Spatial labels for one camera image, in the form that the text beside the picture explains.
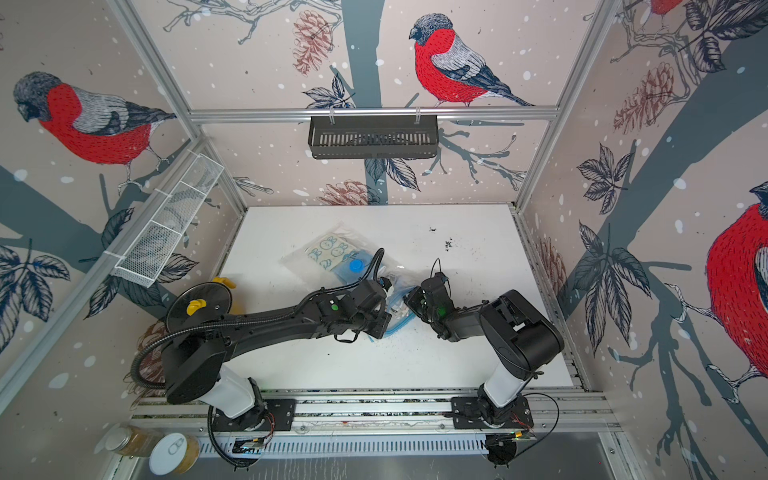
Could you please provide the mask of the grey patterned towel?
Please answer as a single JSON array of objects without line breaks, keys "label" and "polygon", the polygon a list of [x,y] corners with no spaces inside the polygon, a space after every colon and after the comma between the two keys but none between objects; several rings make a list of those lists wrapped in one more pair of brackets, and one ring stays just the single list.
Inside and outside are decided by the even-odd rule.
[{"label": "grey patterned towel", "polygon": [[405,304],[407,293],[407,289],[399,289],[394,291],[388,299],[387,310],[391,314],[394,323],[408,321],[413,316],[413,312]]}]

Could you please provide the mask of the clear vacuum bag blue zipper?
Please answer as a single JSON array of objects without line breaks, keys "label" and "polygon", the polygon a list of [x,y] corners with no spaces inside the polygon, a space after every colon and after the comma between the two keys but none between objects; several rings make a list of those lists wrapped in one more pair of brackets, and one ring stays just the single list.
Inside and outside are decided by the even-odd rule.
[{"label": "clear vacuum bag blue zipper", "polygon": [[[378,246],[351,227],[339,222],[279,260],[311,290],[338,287],[359,280],[373,265]],[[392,320],[384,335],[392,336],[415,318],[405,297],[417,286],[416,274],[386,254],[378,276],[392,283],[386,310]]]}]

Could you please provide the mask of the cream towel blue bunny print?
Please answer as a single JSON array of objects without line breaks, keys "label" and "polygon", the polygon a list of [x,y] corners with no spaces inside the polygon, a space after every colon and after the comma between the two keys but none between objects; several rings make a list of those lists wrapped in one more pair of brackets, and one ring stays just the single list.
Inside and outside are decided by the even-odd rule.
[{"label": "cream towel blue bunny print", "polygon": [[336,234],[321,236],[305,249],[305,255],[326,271],[331,271],[353,258],[357,252],[355,245]]}]

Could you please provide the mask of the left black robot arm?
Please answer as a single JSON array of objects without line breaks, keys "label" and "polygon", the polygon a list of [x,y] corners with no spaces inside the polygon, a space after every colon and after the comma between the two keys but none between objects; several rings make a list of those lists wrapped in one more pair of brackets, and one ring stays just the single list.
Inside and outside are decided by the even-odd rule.
[{"label": "left black robot arm", "polygon": [[345,333],[382,338],[391,320],[386,310],[391,281],[359,280],[320,289],[282,309],[234,314],[231,289],[204,282],[185,291],[169,307],[165,324],[171,340],[161,349],[165,398],[173,405],[201,401],[214,422],[228,431],[255,430],[273,417],[256,380],[242,377],[226,362],[280,343]]}]

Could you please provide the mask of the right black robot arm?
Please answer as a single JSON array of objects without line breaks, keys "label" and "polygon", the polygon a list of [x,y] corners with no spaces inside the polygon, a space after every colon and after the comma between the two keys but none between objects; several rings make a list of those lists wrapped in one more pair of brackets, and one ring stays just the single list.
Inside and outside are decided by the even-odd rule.
[{"label": "right black robot arm", "polygon": [[552,322],[516,290],[458,308],[450,296],[449,280],[441,272],[409,291],[404,303],[438,338],[459,342],[484,337],[499,360],[474,397],[451,399],[449,417],[455,429],[533,428],[523,390],[565,346]]}]

